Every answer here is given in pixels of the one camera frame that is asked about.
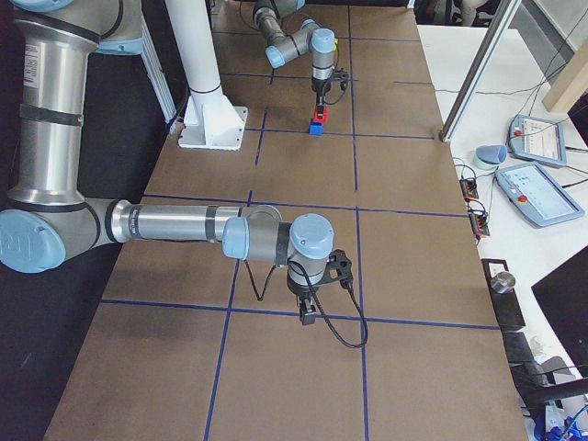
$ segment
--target light blue cup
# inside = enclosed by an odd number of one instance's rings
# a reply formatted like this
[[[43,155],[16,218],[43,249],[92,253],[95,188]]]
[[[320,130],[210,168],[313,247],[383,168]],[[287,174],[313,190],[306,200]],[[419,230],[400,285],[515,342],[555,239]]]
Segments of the light blue cup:
[[[482,170],[492,170],[504,162],[507,154],[504,144],[482,145],[476,149],[474,164]]]

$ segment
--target person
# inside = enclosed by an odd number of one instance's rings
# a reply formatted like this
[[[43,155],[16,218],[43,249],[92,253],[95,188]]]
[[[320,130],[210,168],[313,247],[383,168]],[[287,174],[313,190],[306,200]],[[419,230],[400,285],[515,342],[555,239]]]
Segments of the person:
[[[459,10],[461,11],[461,26],[473,25],[476,19],[476,9],[486,5],[490,0],[462,0]]]

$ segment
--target white desk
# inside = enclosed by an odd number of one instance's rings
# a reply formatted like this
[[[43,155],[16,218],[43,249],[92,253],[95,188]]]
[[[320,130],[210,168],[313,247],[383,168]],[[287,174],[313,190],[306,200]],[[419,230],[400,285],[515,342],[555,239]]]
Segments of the white desk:
[[[444,120],[457,94],[438,90],[460,89],[484,32],[485,29],[481,28],[419,27]],[[478,91],[512,92],[533,87],[541,79],[542,72],[523,39],[516,30],[509,29],[494,53]],[[548,84],[541,87],[533,116],[554,121],[565,119],[567,115],[551,114],[543,107],[541,100],[548,90]],[[510,120],[520,111],[529,94],[530,92],[512,96],[476,94],[451,142],[453,155],[474,167],[473,151],[476,147],[504,143]],[[521,113],[528,114],[530,101]],[[566,145],[585,148],[573,124],[567,120],[563,126]],[[519,160],[508,158],[504,166],[520,163]],[[588,154],[569,152],[568,164],[588,170]],[[475,167],[474,169],[479,175],[488,173]],[[569,169],[547,169],[563,185],[586,177]],[[487,208],[491,187],[491,177],[480,179],[481,200]],[[584,209],[588,209],[588,184],[571,187],[568,191]],[[537,361],[562,356],[567,363],[571,363],[538,307],[531,287],[588,244],[588,216],[544,229],[534,229],[509,203],[502,190],[494,185],[489,228],[492,236],[481,241],[478,247],[480,257],[505,259],[516,277],[516,293],[526,321],[524,332]]]

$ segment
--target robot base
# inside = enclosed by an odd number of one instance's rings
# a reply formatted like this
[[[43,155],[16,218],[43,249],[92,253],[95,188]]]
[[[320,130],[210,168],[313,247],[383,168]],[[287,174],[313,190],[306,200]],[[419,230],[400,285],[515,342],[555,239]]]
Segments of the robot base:
[[[187,149],[239,150],[245,132],[247,107],[233,106],[226,96],[222,97],[221,109],[212,110],[202,106],[203,124],[199,123],[192,97],[187,103],[185,127],[179,145]]]

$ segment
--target label sticker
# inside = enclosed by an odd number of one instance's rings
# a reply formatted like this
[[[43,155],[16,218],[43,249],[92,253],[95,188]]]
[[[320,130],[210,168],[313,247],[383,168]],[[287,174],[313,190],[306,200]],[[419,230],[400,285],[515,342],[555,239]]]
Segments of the label sticker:
[[[25,46],[24,85],[39,88],[40,46],[28,44]]]

